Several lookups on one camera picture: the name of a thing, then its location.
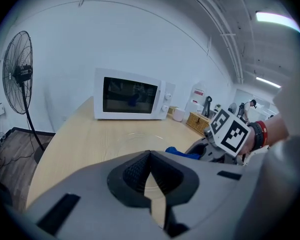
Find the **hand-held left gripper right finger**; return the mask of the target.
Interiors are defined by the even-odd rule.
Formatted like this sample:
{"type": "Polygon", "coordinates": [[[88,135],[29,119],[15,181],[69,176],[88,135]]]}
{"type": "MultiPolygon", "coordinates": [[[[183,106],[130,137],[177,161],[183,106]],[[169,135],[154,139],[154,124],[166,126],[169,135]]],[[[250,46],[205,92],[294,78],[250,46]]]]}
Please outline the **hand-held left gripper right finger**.
{"type": "Polygon", "coordinates": [[[256,160],[247,166],[151,152],[151,173],[164,196],[165,214],[152,238],[253,238],[248,204],[256,186],[256,160]]]}

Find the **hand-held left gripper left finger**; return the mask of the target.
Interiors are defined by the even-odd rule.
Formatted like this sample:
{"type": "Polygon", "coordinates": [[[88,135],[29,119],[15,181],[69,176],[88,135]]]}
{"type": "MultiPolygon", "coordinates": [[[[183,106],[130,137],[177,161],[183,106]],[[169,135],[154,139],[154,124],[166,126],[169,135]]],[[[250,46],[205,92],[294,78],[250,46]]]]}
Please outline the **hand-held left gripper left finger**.
{"type": "Polygon", "coordinates": [[[136,156],[127,154],[75,171],[33,201],[25,216],[36,224],[65,194],[75,194],[80,199],[56,233],[59,240],[169,239],[148,208],[127,207],[108,188],[112,169],[136,156]]]}

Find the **person's right hand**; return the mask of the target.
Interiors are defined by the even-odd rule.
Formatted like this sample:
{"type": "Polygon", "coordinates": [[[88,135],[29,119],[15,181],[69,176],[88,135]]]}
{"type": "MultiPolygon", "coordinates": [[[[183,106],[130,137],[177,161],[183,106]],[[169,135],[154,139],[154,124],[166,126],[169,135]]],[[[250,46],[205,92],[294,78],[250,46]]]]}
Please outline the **person's right hand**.
{"type": "Polygon", "coordinates": [[[252,128],[250,128],[250,130],[251,131],[250,131],[249,136],[247,137],[246,142],[241,147],[241,149],[237,155],[237,159],[241,159],[242,162],[244,161],[246,156],[251,153],[251,151],[255,145],[255,131],[252,128]]]}

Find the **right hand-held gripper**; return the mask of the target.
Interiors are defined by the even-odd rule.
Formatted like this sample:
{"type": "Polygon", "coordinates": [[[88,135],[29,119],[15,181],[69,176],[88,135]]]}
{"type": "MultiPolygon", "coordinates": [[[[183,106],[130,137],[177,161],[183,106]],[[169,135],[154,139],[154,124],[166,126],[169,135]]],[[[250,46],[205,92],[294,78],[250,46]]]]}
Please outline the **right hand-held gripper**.
{"type": "Polygon", "coordinates": [[[204,129],[206,136],[194,142],[185,152],[187,155],[199,155],[199,160],[209,161],[211,145],[214,158],[223,156],[235,159],[247,141],[251,129],[231,112],[221,109],[204,129]]]}

